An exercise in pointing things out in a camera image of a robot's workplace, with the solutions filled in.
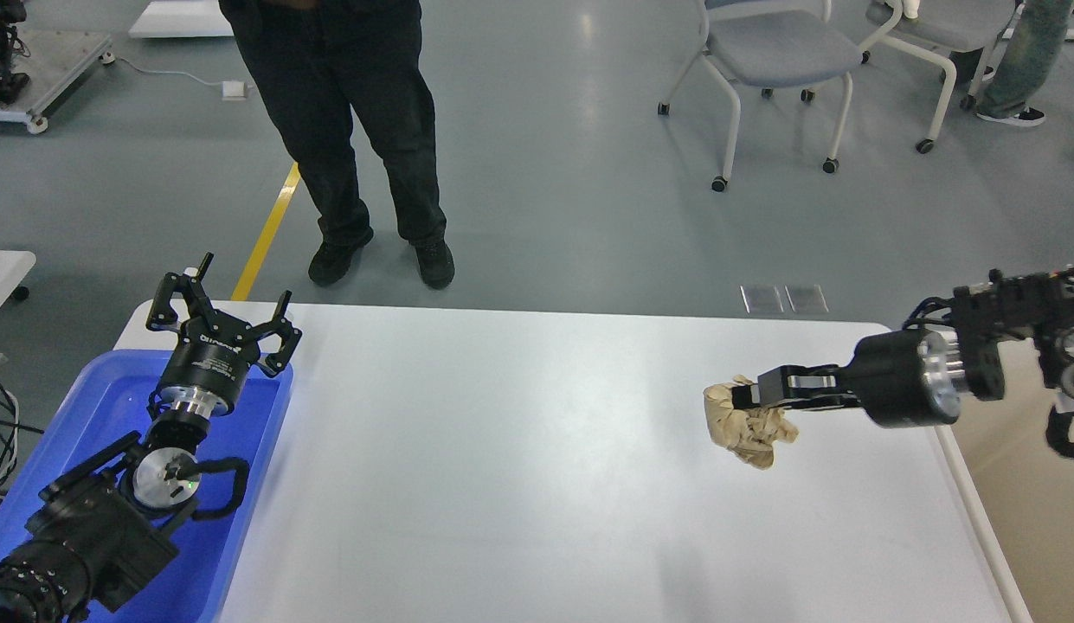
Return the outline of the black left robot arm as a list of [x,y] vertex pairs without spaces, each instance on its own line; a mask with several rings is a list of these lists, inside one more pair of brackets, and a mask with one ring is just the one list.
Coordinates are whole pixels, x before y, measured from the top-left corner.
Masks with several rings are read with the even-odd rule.
[[235,410],[250,370],[290,368],[302,331],[284,292],[267,322],[220,312],[195,273],[166,273],[146,316],[177,346],[148,399],[151,425],[130,431],[43,486],[28,539],[0,560],[0,622],[82,622],[98,602],[111,612],[179,556],[171,536],[188,521],[236,512],[251,461],[200,459],[211,421]]

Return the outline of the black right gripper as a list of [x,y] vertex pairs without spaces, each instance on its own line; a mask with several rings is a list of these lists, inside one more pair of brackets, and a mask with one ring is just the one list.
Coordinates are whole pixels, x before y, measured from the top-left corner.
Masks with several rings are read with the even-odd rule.
[[[821,411],[859,402],[881,428],[947,426],[962,412],[957,364],[957,350],[937,331],[886,332],[858,342],[841,370],[783,364],[761,372],[755,386],[732,388],[732,407]],[[842,388],[852,395],[842,395]]]

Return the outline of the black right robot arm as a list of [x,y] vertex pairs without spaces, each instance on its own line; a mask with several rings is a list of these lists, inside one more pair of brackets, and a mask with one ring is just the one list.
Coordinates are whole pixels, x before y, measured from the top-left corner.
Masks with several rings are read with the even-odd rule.
[[1056,393],[1045,441],[1074,459],[1074,266],[960,286],[927,298],[900,330],[865,337],[847,364],[783,364],[735,386],[732,407],[859,408],[881,428],[937,428],[959,419],[962,399],[1005,395],[999,344],[1032,342],[1043,383]]

